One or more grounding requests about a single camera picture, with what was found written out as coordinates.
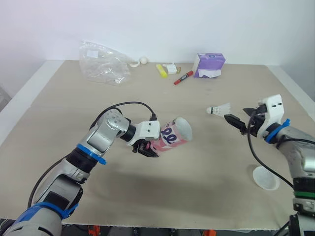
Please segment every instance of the paper cup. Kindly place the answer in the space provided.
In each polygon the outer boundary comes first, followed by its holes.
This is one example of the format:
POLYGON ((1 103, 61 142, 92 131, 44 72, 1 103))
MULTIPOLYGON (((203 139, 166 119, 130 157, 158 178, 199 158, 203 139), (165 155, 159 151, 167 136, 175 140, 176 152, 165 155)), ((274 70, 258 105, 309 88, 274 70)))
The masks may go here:
POLYGON ((161 128, 158 140, 151 141, 151 148, 157 152, 167 151, 192 140, 191 126, 187 120, 177 117, 161 128))

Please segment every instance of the white ball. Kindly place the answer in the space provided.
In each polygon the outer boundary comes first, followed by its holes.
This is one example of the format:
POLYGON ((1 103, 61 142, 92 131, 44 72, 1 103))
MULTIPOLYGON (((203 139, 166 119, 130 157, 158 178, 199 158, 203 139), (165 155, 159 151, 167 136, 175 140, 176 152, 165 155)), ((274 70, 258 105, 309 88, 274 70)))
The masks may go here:
POLYGON ((141 62, 141 64, 147 64, 148 63, 148 59, 146 58, 146 57, 141 57, 140 58, 140 62, 141 62))

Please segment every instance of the wire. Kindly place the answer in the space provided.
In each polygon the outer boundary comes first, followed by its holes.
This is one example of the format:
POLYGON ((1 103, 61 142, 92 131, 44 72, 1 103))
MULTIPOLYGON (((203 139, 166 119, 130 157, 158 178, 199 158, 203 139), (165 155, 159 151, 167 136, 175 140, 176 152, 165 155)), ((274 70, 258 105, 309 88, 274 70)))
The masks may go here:
POLYGON ((92 129, 92 127, 95 126, 95 124, 96 124, 96 122, 98 121, 98 119, 99 119, 104 113, 106 113, 107 111, 109 111, 109 110, 111 110, 111 109, 117 109, 117 110, 122 114, 121 110, 119 110, 119 109, 116 108, 116 107, 121 106, 121 105, 126 105, 126 104, 140 104, 140 105, 143 105, 143 106, 145 106, 146 108, 148 108, 148 109, 150 110, 150 112, 152 113, 152 117, 155 117, 155 116, 156 116, 155 113, 154 113, 154 111, 152 110, 152 108, 149 107, 147 104, 145 104, 145 103, 143 103, 143 102, 134 102, 134 101, 133 101, 133 102, 122 102, 122 103, 117 103, 117 104, 115 104, 115 105, 112 105, 112 106, 106 108, 104 111, 102 111, 102 112, 96 117, 96 119, 93 121, 93 123, 92 123, 91 126, 90 126, 90 129, 92 129))
POLYGON ((8 221, 8 219, 5 219, 5 220, 2 221, 2 223, 0 224, 0 229, 1 229, 2 225, 3 225, 5 222, 7 222, 7 221, 8 221))
POLYGON ((75 226, 76 228, 78 228, 79 230, 84 231, 84 232, 88 232, 88 231, 89 231, 87 228, 86 228, 86 229, 83 229, 83 228, 81 228, 81 227, 78 226, 78 225, 73 225, 73 226, 75 226))
POLYGON ((287 226, 289 225, 289 221, 286 222, 277 232, 274 236, 278 236, 287 226))
POLYGON ((49 167, 42 175, 41 177, 38 179, 38 181, 36 182, 33 190, 31 191, 30 197, 29 197, 29 201, 28 201, 28 208, 30 208, 32 206, 32 201, 33 201, 33 197, 35 194, 36 189, 38 188, 39 184, 41 183, 41 181, 45 178, 45 176, 56 166, 58 165, 65 157, 61 158, 60 160, 58 160, 57 162, 55 162, 51 167, 49 167))
POLYGON ((250 121, 248 122, 247 125, 247 140, 248 140, 248 144, 250 146, 252 155, 254 156, 254 158, 259 162, 260 165, 262 165, 263 167, 265 167, 267 170, 269 170, 271 173, 273 173, 274 175, 276 175, 277 177, 279 177, 280 179, 282 179, 284 182, 286 182, 291 188, 293 188, 293 184, 290 183, 286 178, 284 178, 283 176, 281 176, 280 174, 278 174, 277 172, 275 172, 274 170, 270 169, 267 165, 265 165, 265 163, 263 163, 258 156, 256 155, 256 152, 252 146, 252 140, 251 140, 251 124, 253 121, 254 116, 256 115, 256 111, 252 113, 250 121))
POLYGON ((283 139, 281 141, 278 142, 278 144, 284 143, 284 142, 288 142, 288 141, 298 141, 298 142, 305 142, 305 143, 309 143, 309 144, 314 144, 315 142, 312 140, 307 140, 307 139, 283 139))
POLYGON ((9 229, 14 223, 14 220, 9 222, 9 220, 4 220, 0 225, 0 236, 2 236, 7 229, 9 229))

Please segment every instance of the table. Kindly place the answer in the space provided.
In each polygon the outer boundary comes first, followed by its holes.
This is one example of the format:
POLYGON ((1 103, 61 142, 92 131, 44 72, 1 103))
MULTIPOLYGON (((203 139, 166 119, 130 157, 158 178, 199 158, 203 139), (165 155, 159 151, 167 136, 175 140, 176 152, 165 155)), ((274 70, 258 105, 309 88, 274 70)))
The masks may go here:
MULTIPOLYGON (((182 74, 192 64, 180 63, 182 74)), ((149 104, 161 125, 177 116, 192 126, 193 140, 148 158, 116 140, 83 185, 79 207, 66 223, 197 229, 275 229, 292 210, 292 190, 281 182, 276 191, 252 179, 257 162, 246 137, 223 118, 205 113, 211 105, 231 102, 244 121, 244 107, 281 94, 291 125, 315 133, 312 119, 263 65, 226 64, 217 79, 164 79, 149 63, 131 68, 133 79, 116 87, 86 81, 77 61, 66 61, 50 79, 0 147, 0 217, 17 218, 26 208, 39 176, 72 151, 104 108, 123 101, 149 104)), ((121 107, 134 123, 150 113, 138 105, 121 107)), ((290 179, 284 156, 253 138, 263 161, 290 179)))

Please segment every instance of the tissue box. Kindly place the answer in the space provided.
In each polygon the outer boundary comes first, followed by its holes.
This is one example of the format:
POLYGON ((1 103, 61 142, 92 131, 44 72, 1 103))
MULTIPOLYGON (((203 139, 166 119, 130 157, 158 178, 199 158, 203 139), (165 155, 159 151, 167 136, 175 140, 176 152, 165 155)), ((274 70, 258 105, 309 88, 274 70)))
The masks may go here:
POLYGON ((198 53, 192 70, 194 77, 212 78, 221 75, 225 58, 221 53, 198 53))

